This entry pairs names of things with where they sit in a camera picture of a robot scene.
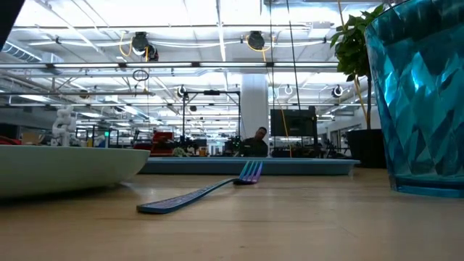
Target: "teal faceted vase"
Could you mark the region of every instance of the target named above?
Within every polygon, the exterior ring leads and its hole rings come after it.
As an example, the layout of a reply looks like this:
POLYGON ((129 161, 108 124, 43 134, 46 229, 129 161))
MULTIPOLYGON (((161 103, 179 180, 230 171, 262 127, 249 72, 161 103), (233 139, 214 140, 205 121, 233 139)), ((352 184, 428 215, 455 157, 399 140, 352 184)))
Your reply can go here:
POLYGON ((464 197, 463 1, 405 1, 365 38, 391 187, 464 197))

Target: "fork handle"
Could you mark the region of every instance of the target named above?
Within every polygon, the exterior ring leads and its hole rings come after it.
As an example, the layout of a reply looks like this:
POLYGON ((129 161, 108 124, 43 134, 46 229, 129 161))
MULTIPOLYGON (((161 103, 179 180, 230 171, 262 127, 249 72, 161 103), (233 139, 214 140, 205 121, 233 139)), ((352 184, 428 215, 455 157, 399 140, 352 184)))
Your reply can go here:
POLYGON ((239 180, 238 178, 229 178, 229 179, 220 181, 214 185, 206 186, 197 191, 194 191, 194 192, 182 195, 182 196, 177 196, 177 197, 173 197, 170 199, 164 199, 164 200, 160 200, 157 202, 140 204, 137 206, 137 211, 142 212, 142 213, 151 213, 151 214, 171 213, 182 207, 185 207, 187 205, 190 205, 196 202, 197 200, 201 199, 203 196, 206 196, 207 194, 209 194, 211 191, 214 191, 215 189, 218 189, 224 186, 225 184, 238 181, 238 180, 239 180))

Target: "black cable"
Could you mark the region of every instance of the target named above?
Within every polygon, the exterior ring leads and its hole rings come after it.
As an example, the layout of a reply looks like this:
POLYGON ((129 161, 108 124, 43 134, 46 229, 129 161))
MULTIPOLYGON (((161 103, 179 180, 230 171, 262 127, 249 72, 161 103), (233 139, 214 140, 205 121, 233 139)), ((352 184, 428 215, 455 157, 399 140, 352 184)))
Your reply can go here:
POLYGON ((290 25, 290 39, 291 39, 291 53, 293 55, 293 69, 295 73, 295 84, 297 86, 297 100, 298 100, 298 117, 299 117, 299 131, 302 135, 302 147, 304 146, 303 144, 303 118, 302 118, 302 107, 301 104, 299 103, 299 91, 298 91, 298 77, 297 77, 297 61, 295 60, 295 47, 294 47, 294 42, 293 42, 293 30, 291 29, 291 18, 290 18, 290 5, 289 5, 289 0, 286 0, 287 2, 287 12, 289 13, 289 25, 290 25))
MULTIPOLYGON (((273 2, 269 1, 269 18, 270 18, 270 62, 274 63, 274 48, 273 48, 273 2)), ((274 89, 274 65, 271 67, 272 71, 272 81, 273 81, 273 115, 271 116, 272 123, 271 123, 271 132, 274 130, 273 138, 274 138, 274 150, 276 150, 276 90, 274 89)))

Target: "potted plant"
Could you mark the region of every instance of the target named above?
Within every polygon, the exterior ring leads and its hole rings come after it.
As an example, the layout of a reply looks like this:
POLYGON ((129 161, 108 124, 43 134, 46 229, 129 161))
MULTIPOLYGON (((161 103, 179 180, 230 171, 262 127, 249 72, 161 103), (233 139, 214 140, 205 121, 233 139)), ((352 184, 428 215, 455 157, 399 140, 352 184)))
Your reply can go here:
POLYGON ((342 26, 336 29, 337 33, 331 41, 331 48, 335 46, 335 55, 339 60, 337 71, 348 75, 347 82, 354 82, 365 116, 366 129, 352 130, 347 134, 352 156, 361 161, 362 167, 386 167, 382 132, 370 127, 372 76, 364 37, 366 27, 383 11, 384 6, 380 5, 373 12, 362 12, 362 16, 350 15, 347 23, 342 18, 342 26), (361 77, 366 77, 368 82, 367 110, 361 96, 361 77))

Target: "white robot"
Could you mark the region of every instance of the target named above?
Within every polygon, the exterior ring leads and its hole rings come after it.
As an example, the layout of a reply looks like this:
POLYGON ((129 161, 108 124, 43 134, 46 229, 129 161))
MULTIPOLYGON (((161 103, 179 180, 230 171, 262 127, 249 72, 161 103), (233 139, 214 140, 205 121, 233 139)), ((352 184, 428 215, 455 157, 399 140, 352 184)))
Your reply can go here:
POLYGON ((51 128, 51 132, 53 133, 52 146, 58 146, 59 143, 61 143, 61 146, 70 145, 70 133, 75 132, 75 118, 71 117, 73 110, 73 106, 70 105, 62 106, 58 109, 58 118, 51 128))

